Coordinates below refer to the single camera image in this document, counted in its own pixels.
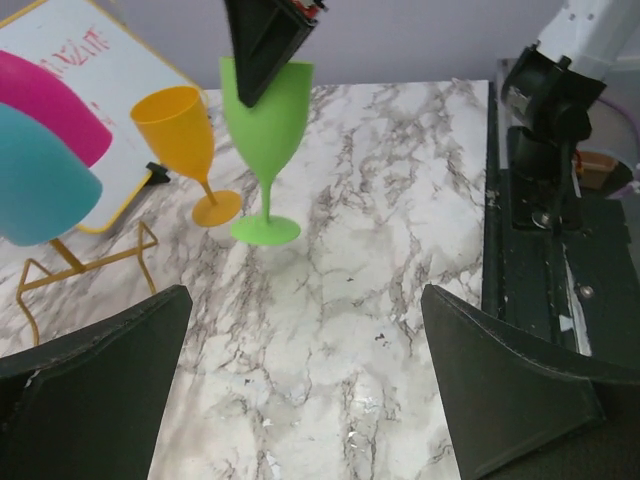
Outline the green wine glass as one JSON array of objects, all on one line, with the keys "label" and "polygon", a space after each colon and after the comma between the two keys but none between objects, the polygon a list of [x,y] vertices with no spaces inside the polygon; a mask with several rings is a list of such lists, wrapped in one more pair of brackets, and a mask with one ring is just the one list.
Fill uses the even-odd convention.
[{"label": "green wine glass", "polygon": [[262,197],[262,212],[240,218],[232,225],[232,236],[252,245],[289,243],[299,236],[300,227],[291,219],[270,213],[271,187],[304,134],[314,64],[286,63],[260,99],[248,107],[240,99],[235,60],[222,57],[219,63],[227,128],[236,150],[258,179]]}]

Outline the magenta wine glass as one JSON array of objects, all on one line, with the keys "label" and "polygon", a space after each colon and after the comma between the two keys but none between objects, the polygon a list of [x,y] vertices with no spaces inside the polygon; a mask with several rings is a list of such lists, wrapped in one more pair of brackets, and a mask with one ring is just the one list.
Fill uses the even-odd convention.
[{"label": "magenta wine glass", "polygon": [[111,132],[73,90],[7,51],[1,52],[1,101],[46,126],[88,167],[111,146]]}]

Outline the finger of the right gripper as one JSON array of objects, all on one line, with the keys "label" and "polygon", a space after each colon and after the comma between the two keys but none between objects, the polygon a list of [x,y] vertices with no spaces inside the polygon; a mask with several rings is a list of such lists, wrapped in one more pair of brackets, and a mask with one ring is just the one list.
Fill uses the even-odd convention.
[{"label": "finger of the right gripper", "polygon": [[322,0],[226,0],[239,99],[253,107],[327,11]]}]

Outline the teal wine glass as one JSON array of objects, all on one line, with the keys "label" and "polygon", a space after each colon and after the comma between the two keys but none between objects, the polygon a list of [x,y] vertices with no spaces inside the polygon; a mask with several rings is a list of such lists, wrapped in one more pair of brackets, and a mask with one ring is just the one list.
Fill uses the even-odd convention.
[{"label": "teal wine glass", "polygon": [[1,105],[1,237],[19,247],[52,240],[96,206],[102,183],[52,131]]}]

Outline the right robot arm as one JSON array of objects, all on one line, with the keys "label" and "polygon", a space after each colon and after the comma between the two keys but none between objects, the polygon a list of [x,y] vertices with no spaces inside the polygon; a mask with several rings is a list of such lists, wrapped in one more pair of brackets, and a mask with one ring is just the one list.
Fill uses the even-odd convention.
[{"label": "right robot arm", "polygon": [[[293,55],[318,24],[322,1],[228,1],[233,54],[220,61],[233,142],[271,183],[297,151],[313,66]],[[587,111],[639,24],[636,1],[567,1],[509,71],[501,102],[522,126],[512,167],[523,178],[558,177],[591,135]]]}]

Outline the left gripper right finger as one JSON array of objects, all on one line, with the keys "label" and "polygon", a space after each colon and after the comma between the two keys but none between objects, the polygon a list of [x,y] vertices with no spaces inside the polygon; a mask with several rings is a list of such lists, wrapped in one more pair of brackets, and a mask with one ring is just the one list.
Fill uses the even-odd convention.
[{"label": "left gripper right finger", "polygon": [[636,479],[639,372],[425,287],[429,350],[463,479]]}]

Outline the yellow wine glass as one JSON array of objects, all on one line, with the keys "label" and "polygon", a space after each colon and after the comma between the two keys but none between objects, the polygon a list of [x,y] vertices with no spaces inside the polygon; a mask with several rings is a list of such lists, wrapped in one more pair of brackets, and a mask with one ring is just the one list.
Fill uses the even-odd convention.
[{"label": "yellow wine glass", "polygon": [[200,91],[173,86],[136,103],[130,117],[156,158],[173,172],[196,181],[205,192],[192,210],[202,227],[231,221],[242,208],[235,191],[211,189],[208,174],[214,158],[214,133]]}]

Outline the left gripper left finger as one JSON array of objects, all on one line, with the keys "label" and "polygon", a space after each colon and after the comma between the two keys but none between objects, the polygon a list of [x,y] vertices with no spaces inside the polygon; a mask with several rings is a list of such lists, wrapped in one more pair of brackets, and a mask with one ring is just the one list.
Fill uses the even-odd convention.
[{"label": "left gripper left finger", "polygon": [[174,285],[2,358],[2,478],[146,478],[191,309]]}]

